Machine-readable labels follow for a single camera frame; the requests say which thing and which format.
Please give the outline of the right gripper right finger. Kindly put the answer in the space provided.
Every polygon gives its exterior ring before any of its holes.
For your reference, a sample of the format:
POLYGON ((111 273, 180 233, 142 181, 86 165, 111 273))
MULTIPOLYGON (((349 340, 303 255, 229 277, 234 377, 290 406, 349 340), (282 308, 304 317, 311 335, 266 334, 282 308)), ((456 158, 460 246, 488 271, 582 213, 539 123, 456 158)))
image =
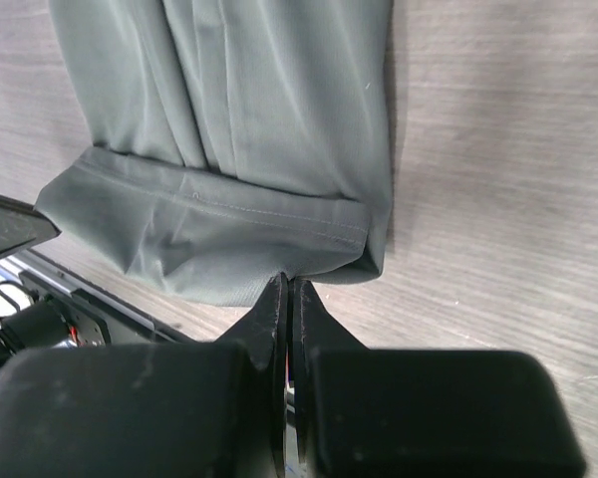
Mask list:
POLYGON ((298 456, 313 477, 582 477, 546 368, 507 350, 364 346, 289 285, 298 456))

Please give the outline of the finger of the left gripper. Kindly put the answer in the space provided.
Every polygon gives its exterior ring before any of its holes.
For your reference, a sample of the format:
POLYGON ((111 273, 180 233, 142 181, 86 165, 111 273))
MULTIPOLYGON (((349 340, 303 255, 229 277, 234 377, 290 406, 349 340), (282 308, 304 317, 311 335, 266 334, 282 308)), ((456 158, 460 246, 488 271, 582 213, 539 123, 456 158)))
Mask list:
POLYGON ((0 259, 60 234, 56 225, 33 205, 0 195, 0 259))

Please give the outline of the grey t shirt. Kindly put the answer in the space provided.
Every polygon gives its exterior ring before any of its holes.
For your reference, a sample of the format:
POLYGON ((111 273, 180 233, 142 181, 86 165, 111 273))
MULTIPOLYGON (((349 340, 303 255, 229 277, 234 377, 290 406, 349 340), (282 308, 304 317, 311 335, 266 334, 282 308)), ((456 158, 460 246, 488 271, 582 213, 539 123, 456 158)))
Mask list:
POLYGON ((252 305, 383 271, 388 1, 53 1, 92 142, 36 206, 127 277, 252 305))

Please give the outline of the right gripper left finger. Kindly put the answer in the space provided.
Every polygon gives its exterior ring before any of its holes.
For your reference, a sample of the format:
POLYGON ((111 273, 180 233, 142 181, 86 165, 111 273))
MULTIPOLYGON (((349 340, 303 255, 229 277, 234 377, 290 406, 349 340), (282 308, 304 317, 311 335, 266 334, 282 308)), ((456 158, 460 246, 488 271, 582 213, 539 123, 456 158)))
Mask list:
POLYGON ((281 477, 288 281, 212 342, 33 348, 0 369, 0 477, 281 477))

